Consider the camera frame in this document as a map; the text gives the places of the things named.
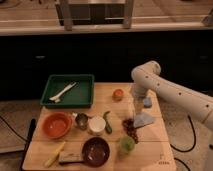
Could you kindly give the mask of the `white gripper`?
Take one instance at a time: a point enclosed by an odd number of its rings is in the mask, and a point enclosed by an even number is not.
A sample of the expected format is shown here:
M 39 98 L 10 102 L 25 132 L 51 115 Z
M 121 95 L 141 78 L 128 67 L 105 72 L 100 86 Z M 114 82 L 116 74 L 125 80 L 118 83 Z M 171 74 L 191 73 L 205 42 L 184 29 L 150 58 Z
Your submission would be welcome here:
M 144 99 L 147 96 L 147 89 L 137 84 L 134 84 L 132 86 L 132 96 L 135 99 L 134 100 L 135 115 L 140 115 L 144 108 L 142 99 Z

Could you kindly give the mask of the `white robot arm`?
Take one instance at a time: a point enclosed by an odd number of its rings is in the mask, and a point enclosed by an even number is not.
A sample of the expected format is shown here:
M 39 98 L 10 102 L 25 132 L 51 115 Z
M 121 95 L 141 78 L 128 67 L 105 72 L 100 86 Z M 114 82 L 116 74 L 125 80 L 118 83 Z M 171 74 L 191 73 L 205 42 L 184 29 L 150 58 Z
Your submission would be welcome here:
M 131 71 L 134 81 L 131 93 L 134 99 L 145 98 L 149 90 L 165 100 L 187 110 L 203 125 L 213 131 L 213 97 L 175 84 L 160 77 L 161 67 L 149 61 Z

